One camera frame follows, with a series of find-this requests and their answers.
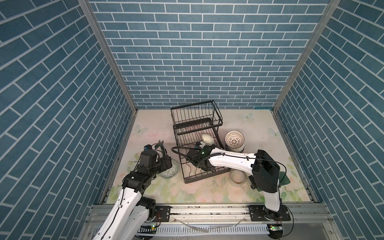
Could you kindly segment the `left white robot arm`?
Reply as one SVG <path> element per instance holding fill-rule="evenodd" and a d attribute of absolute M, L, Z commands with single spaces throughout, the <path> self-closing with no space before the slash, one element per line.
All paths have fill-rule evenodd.
<path fill-rule="evenodd" d="M 132 240 L 142 225 L 156 217 L 156 201 L 144 197 L 152 180 L 172 168 L 172 158 L 162 142 L 146 145 L 135 168 L 122 182 L 118 199 L 95 240 Z"/>

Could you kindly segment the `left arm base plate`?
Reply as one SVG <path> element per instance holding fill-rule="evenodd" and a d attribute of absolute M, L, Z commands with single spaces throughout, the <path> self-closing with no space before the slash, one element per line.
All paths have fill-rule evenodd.
<path fill-rule="evenodd" d="M 171 206 L 155 206 L 151 207 L 149 211 L 150 222 L 169 222 L 171 215 Z"/>

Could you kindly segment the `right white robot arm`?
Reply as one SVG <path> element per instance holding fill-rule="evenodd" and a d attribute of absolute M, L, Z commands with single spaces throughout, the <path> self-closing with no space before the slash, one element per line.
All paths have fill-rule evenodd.
<path fill-rule="evenodd" d="M 215 146 L 201 145 L 188 148 L 185 159 L 206 172 L 226 167 L 244 172 L 251 187 L 264 193 L 264 216 L 271 221 L 280 218 L 280 165 L 270 155 L 259 150 L 255 154 L 226 151 Z"/>

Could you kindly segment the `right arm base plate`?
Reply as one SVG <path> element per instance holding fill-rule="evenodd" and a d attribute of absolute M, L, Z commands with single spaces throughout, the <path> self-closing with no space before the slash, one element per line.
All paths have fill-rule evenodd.
<path fill-rule="evenodd" d="M 252 222 L 289 222 L 291 221 L 291 214 L 289 209 L 281 205 L 278 212 L 267 209 L 264 205 L 250 205 L 249 206 L 250 218 Z"/>

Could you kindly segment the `cream ceramic bowl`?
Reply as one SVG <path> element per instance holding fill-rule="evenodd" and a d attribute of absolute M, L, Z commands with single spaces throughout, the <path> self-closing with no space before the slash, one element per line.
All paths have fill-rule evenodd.
<path fill-rule="evenodd" d="M 202 141 L 201 141 L 201 146 L 214 146 L 215 141 L 214 138 L 208 134 L 202 134 Z"/>

